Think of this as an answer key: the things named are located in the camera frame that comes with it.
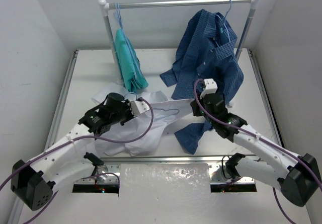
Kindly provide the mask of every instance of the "clothing rack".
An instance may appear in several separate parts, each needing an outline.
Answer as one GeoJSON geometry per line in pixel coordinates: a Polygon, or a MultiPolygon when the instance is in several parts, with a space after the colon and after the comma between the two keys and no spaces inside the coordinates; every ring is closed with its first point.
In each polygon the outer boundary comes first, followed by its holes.
{"type": "MultiPolygon", "coordinates": [[[[175,6],[193,6],[193,5],[217,5],[217,4],[229,4],[229,3],[248,3],[251,4],[250,11],[245,22],[244,30],[241,35],[239,45],[236,51],[236,59],[238,60],[244,46],[245,39],[247,37],[248,31],[250,29],[253,16],[255,14],[259,0],[186,0],[186,1],[170,1],[170,2],[151,2],[151,3],[123,3],[119,4],[120,9],[138,9],[138,8],[156,8],[156,7],[175,7],[175,6]]],[[[109,10],[116,9],[115,4],[107,3],[106,0],[98,0],[103,14],[103,19],[109,37],[110,46],[112,49],[114,63],[118,63],[116,57],[115,42],[113,38],[113,33],[111,29],[109,10]]]]}

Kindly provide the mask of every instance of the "white table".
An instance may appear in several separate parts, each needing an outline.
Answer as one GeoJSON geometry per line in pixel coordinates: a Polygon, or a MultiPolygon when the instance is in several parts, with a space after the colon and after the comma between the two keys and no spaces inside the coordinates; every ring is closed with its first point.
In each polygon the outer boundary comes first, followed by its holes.
{"type": "MultiPolygon", "coordinates": [[[[175,86],[167,88],[159,74],[170,69],[175,49],[137,50],[141,69],[149,87],[171,96],[175,86]]],[[[256,81],[250,58],[244,50],[239,59],[245,79],[233,99],[232,112],[246,119],[260,133],[274,139],[270,119],[256,81]]],[[[110,50],[80,50],[61,118],[58,139],[94,106],[91,97],[106,84],[117,80],[117,66],[110,50]]],[[[191,156],[185,153],[173,133],[186,125],[203,121],[187,116],[171,124],[162,136],[154,157],[191,156]]],[[[207,132],[199,141],[196,156],[222,156],[248,150],[207,132]]],[[[118,157],[128,157],[120,153],[118,157]]],[[[201,165],[180,166],[193,169],[191,182],[186,178],[165,178],[164,166],[121,165],[120,197],[115,194],[71,193],[72,186],[61,190],[51,206],[34,223],[288,223],[273,198],[272,189],[257,182],[257,193],[210,193],[207,168],[201,165]]],[[[167,169],[173,174],[174,166],[167,169]]],[[[299,208],[281,197],[285,211],[297,223],[309,223],[306,208],[299,208]]],[[[19,223],[31,218],[24,206],[19,223]]]]}

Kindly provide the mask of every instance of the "blue shirt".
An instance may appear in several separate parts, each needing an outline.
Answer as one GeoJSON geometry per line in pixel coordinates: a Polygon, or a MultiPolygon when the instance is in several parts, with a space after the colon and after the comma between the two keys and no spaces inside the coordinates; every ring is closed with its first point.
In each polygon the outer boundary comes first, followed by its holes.
{"type": "MultiPolygon", "coordinates": [[[[225,103],[231,101],[244,80],[233,51],[236,41],[236,34],[222,14],[197,12],[181,39],[173,68],[160,75],[168,87],[177,84],[172,98],[194,98],[196,79],[213,78],[225,103]]],[[[194,154],[203,133],[211,129],[207,121],[192,123],[175,136],[185,150],[194,154]]]]}

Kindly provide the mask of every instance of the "garment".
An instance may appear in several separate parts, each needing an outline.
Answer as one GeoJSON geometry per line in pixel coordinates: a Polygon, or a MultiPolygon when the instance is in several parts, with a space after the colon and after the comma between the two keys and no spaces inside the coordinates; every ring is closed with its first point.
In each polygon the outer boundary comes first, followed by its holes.
{"type": "Polygon", "coordinates": [[[123,34],[122,29],[116,31],[115,48],[125,88],[129,92],[146,88],[148,83],[140,70],[140,62],[131,42],[123,34]]]}
{"type": "MultiPolygon", "coordinates": [[[[206,10],[197,12],[188,23],[173,68],[160,75],[168,87],[177,84],[172,98],[194,98],[196,79],[213,78],[228,103],[244,80],[233,51],[236,41],[236,34],[222,14],[206,10]]],[[[176,132],[175,136],[183,148],[194,154],[204,131],[210,129],[208,122],[205,125],[194,123],[176,132]]]]}

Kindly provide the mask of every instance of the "white wall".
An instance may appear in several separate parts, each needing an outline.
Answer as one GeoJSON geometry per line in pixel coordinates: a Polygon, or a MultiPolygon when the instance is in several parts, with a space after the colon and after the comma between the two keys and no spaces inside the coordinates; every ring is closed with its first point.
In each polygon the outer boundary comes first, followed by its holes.
{"type": "MultiPolygon", "coordinates": [[[[38,0],[48,19],[68,49],[106,48],[108,39],[97,0],[38,0]]],[[[155,2],[173,0],[107,0],[109,2],[155,2]]],[[[253,47],[275,0],[261,0],[246,47],[253,47]]],[[[228,10],[229,5],[122,10],[125,30],[136,48],[177,47],[188,21],[200,9],[228,10]]],[[[249,5],[233,5],[228,21],[241,36],[249,5]]],[[[113,32],[115,20],[111,14],[113,32]]]]}
{"type": "MultiPolygon", "coordinates": [[[[72,52],[37,0],[0,0],[0,183],[19,159],[43,151],[72,52]]],[[[0,223],[15,195],[0,192],[0,223]]]]}
{"type": "MultiPolygon", "coordinates": [[[[287,148],[316,157],[322,173],[322,0],[277,0],[256,57],[287,148]]],[[[307,207],[322,221],[318,190],[307,207]]]]}

